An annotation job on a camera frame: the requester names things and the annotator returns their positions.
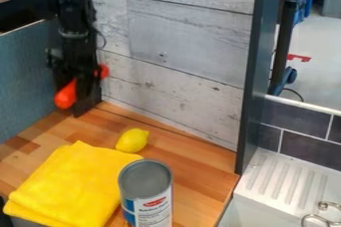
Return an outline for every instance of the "lemon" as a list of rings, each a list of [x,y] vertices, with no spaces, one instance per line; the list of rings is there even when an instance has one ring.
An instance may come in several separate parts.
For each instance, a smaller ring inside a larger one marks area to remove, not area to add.
[[[138,152],[146,146],[149,134],[149,131],[132,128],[121,135],[116,143],[116,150],[128,153]]]

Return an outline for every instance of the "tin can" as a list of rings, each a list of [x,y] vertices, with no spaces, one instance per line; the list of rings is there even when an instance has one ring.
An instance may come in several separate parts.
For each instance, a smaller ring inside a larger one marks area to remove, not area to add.
[[[124,216],[135,227],[171,227],[172,175],[165,164],[142,159],[127,165],[119,185]]]

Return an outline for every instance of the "yellow towel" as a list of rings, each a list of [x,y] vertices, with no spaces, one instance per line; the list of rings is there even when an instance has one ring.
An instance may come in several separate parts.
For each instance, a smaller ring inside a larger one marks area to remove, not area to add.
[[[81,141],[62,146],[10,194],[4,212],[53,227],[102,227],[120,204],[121,169],[139,159]]]

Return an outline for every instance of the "wood plank wall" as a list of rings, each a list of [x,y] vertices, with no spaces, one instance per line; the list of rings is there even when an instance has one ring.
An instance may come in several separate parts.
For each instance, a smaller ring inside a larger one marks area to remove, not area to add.
[[[106,101],[236,150],[254,0],[94,0]]]

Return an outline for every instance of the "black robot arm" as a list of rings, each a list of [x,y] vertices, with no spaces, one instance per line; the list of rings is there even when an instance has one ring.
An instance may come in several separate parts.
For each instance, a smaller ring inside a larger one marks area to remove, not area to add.
[[[45,0],[49,12],[56,14],[60,50],[50,49],[48,65],[53,69],[59,108],[72,108],[79,116],[101,100],[100,73],[96,57],[96,11],[92,0]],[[70,87],[74,85],[74,95]]]

